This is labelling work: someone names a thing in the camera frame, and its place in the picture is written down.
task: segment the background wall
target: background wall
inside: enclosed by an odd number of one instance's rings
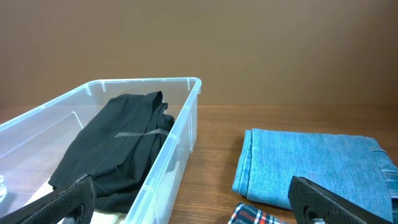
[[[201,104],[398,103],[396,0],[0,2],[0,105],[200,77]]]

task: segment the plastic bin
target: plastic bin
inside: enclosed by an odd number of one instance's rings
[[[7,195],[0,217],[17,210],[45,183],[78,132],[109,99],[162,91],[175,124],[134,201],[126,223],[167,223],[185,165],[197,138],[198,78],[150,78],[88,82],[0,125],[0,175]],[[177,166],[166,173],[170,161]]]

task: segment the wooden table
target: wooden table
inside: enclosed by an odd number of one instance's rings
[[[0,110],[0,123],[28,109]],[[237,203],[251,203],[231,187],[244,132],[252,128],[370,136],[398,164],[398,106],[199,106],[197,142],[170,223],[227,223]],[[251,204],[295,223],[290,211]]]

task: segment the blue cloth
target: blue cloth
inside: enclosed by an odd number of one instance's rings
[[[246,131],[233,191],[255,202],[291,209],[287,194],[293,175],[392,222],[398,170],[373,138]]]

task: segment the plaid shirt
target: plaid shirt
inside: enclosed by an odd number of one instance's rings
[[[239,203],[228,224],[287,224],[260,209]]]

